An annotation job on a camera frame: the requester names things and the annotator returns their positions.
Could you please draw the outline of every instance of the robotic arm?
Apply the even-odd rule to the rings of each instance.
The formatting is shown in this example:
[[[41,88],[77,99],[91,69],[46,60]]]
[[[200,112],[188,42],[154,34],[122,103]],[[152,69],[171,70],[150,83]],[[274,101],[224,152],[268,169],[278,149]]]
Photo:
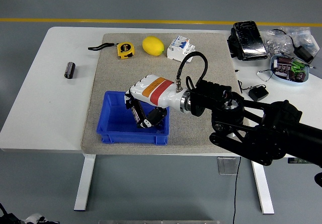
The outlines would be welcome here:
[[[193,56],[204,59],[204,72],[196,87],[187,77],[187,88],[182,88],[182,68]],[[176,83],[148,75],[133,85],[125,94],[125,103],[127,109],[132,110],[137,126],[157,125],[166,116],[168,106],[197,117],[207,108],[212,112],[214,133],[209,139],[213,144],[264,166],[290,154],[322,167],[322,130],[299,123],[301,111],[287,100],[271,104],[245,100],[232,92],[230,86],[203,80],[207,68],[206,57],[195,51],[182,61]],[[145,116],[140,101],[156,107]],[[264,115],[257,116],[245,108],[262,110]],[[244,118],[258,125],[243,125]],[[230,138],[230,133],[234,133],[238,140]],[[315,181],[322,187],[322,173],[315,176]]]

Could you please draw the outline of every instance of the tape measure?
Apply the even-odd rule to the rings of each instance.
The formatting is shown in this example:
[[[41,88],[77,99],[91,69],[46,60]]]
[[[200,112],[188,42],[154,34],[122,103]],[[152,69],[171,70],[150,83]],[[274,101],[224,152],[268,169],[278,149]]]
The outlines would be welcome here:
[[[134,46],[130,42],[123,42],[117,45],[117,53],[121,59],[131,58],[134,52]]]

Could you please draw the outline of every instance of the table leg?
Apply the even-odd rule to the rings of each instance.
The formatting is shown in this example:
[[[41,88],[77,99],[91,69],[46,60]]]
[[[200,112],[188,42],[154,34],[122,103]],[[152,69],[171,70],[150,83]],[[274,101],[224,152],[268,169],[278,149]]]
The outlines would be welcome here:
[[[268,189],[264,166],[253,162],[253,171],[263,214],[274,214],[273,203]]]
[[[96,155],[85,155],[74,210],[86,210]]]

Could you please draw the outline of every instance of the white electrical module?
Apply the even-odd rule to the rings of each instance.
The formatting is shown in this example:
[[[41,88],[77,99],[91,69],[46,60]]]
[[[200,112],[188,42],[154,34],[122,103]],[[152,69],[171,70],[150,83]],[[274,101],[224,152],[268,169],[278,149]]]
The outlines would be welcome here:
[[[178,35],[167,49],[168,59],[175,59],[180,62],[187,56],[187,54],[195,51],[195,46],[189,43],[188,38]]]

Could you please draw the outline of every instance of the gray floor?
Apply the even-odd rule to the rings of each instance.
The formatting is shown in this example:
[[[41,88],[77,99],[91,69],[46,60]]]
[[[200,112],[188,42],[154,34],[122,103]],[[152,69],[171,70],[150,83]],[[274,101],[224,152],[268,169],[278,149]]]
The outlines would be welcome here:
[[[321,2],[0,0],[0,17],[321,23]],[[0,129],[47,30],[54,26],[214,30],[232,27],[0,22]],[[321,27],[312,27],[311,32],[321,47]],[[97,156],[87,211],[75,212],[83,160],[80,154],[0,152],[0,202],[19,218],[39,212],[61,223],[98,223],[101,219],[232,222],[235,179],[218,174],[215,157]],[[321,223],[322,189],[313,180],[319,167],[289,165],[283,159],[265,171],[275,214],[262,215],[251,163],[242,159],[235,223]]]

